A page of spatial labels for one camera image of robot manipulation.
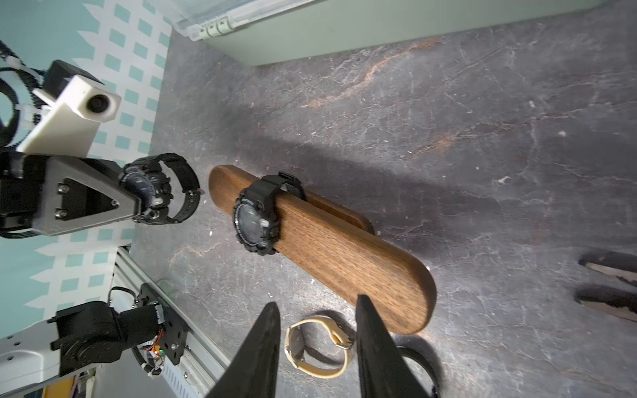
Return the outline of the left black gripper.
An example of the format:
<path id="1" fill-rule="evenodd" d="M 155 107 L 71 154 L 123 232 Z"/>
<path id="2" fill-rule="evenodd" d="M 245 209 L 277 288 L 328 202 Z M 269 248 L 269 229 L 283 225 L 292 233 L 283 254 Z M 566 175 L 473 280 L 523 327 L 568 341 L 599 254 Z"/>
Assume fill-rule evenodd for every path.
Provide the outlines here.
<path id="1" fill-rule="evenodd" d="M 141 199 L 101 159 L 1 152 L 1 237 L 59 236 L 132 219 Z"/>

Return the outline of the large black digital watch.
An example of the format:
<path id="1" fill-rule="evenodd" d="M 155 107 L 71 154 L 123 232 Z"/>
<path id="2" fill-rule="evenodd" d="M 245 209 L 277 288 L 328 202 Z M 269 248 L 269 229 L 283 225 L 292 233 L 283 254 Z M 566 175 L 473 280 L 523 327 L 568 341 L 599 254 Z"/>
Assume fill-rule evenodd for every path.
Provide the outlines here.
<path id="1" fill-rule="evenodd" d="M 280 240 L 280 216 L 276 198 L 287 192 L 306 201 L 300 180 L 286 172 L 266 175 L 243 189 L 235 202 L 232 220 L 237 240 L 250 253 L 275 255 Z"/>

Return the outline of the black rugged sport watch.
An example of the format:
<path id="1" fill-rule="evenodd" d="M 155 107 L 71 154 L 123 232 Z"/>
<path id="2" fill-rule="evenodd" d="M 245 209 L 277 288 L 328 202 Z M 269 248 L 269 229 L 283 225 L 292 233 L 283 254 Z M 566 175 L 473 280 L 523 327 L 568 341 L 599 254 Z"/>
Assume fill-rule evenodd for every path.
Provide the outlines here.
<path id="1" fill-rule="evenodd" d="M 173 217 L 169 205 L 174 199 L 171 178 L 166 166 L 175 173 L 184 194 L 182 207 Z M 175 153 L 158 154 L 126 164 L 119 174 L 119 186 L 140 200 L 140 210 L 133 221 L 150 226 L 180 224 L 197 210 L 202 189 L 197 174 L 187 160 Z"/>

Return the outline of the wooden watch stand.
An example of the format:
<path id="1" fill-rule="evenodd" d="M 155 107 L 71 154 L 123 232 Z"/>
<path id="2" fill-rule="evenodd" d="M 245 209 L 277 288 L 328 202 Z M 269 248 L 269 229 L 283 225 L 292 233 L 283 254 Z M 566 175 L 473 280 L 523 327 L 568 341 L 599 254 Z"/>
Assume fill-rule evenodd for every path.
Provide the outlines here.
<path id="1" fill-rule="evenodd" d="M 232 218 L 241 191 L 260 178 L 233 165 L 217 166 L 209 176 L 209 192 Z M 375 236 L 365 217 L 305 193 L 306 201 L 287 192 L 276 198 L 277 253 L 348 303 L 369 296 L 389 331 L 408 335 L 423 330 L 436 306 L 436 284 L 423 263 Z"/>

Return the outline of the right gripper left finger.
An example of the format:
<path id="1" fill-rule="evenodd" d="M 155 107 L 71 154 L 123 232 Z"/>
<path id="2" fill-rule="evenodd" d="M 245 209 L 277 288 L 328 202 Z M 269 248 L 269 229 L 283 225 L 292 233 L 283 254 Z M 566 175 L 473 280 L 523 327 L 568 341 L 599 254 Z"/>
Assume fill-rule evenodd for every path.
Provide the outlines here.
<path id="1" fill-rule="evenodd" d="M 274 397 L 280 358 L 280 310 L 265 305 L 209 397 Z"/>

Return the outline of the beige strap watch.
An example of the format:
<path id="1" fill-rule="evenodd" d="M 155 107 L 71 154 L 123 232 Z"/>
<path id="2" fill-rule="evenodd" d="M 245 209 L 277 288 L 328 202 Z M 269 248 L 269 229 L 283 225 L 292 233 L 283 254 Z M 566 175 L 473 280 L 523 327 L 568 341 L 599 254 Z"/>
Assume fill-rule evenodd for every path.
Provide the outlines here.
<path id="1" fill-rule="evenodd" d="M 334 379 L 353 361 L 353 340 L 333 318 L 315 315 L 287 328 L 284 353 L 296 370 L 318 379 Z"/>

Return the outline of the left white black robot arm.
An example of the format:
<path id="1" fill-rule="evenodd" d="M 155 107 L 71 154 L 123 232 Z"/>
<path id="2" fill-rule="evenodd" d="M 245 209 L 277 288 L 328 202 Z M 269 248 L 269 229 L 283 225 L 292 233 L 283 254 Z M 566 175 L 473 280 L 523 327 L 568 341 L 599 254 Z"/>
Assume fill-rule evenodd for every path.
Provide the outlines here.
<path id="1" fill-rule="evenodd" d="M 148 59 L 128 46 L 107 45 L 93 56 L 71 59 L 122 96 L 124 108 L 97 131 L 87 153 L 123 166 L 145 157 L 159 102 L 166 46 L 149 49 Z M 1 338 L 14 348 L 17 332 L 56 311 L 106 300 L 116 250 L 131 242 L 131 222 L 96 227 L 58 237 L 1 241 Z"/>

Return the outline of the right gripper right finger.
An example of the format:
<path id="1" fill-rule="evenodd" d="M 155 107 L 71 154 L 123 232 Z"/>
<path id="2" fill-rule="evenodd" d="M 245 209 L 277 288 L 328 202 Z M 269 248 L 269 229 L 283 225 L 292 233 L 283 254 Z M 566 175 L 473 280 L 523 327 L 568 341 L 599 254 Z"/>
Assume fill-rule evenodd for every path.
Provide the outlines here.
<path id="1" fill-rule="evenodd" d="M 404 362 L 371 299 L 356 306 L 358 373 L 362 397 L 426 397 Z"/>

